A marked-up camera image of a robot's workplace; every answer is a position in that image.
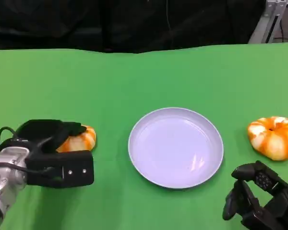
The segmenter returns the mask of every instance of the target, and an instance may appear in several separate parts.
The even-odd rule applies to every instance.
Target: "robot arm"
[[[67,188],[94,182],[90,151],[56,152],[68,136],[83,131],[79,123],[34,120],[0,144],[0,224],[26,185]]]
[[[276,172],[257,161],[239,166],[232,177],[237,181],[226,197],[224,220],[238,213],[250,230],[288,230],[288,184]],[[273,198],[261,207],[245,181],[254,181]]]

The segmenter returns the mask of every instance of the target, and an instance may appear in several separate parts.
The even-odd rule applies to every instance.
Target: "pumpkin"
[[[90,126],[84,127],[86,127],[85,132],[75,137],[69,136],[67,140],[57,148],[57,152],[92,150],[96,144],[96,132]]]
[[[288,159],[288,118],[260,118],[247,129],[254,149],[274,161]]]

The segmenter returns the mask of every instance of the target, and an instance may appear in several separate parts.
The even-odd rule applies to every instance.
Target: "table surface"
[[[219,130],[224,160],[206,183],[168,190],[133,168],[129,133],[143,115],[163,107],[197,111]],[[270,161],[247,139],[251,121],[272,115],[288,117],[288,44],[138,55],[0,51],[0,127],[49,118],[81,122],[97,133],[94,184],[63,190],[27,186],[1,230],[245,229],[239,216],[222,220],[234,168],[261,160],[288,182],[288,161]],[[271,198],[251,188],[262,205]]]

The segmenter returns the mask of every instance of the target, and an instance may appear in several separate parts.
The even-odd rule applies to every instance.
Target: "black curtain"
[[[146,52],[248,43],[265,0],[0,0],[0,49]]]

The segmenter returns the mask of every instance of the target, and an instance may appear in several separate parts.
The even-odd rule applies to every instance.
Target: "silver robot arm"
[[[59,120],[30,120],[13,137],[0,142],[0,224],[26,185],[69,188],[94,182],[93,156],[88,150],[57,153],[69,136],[86,128]]]
[[[30,151],[23,147],[7,147],[0,152],[0,163],[10,163],[25,168],[25,158]],[[0,167],[0,224],[16,201],[16,197],[26,185],[26,173]]]

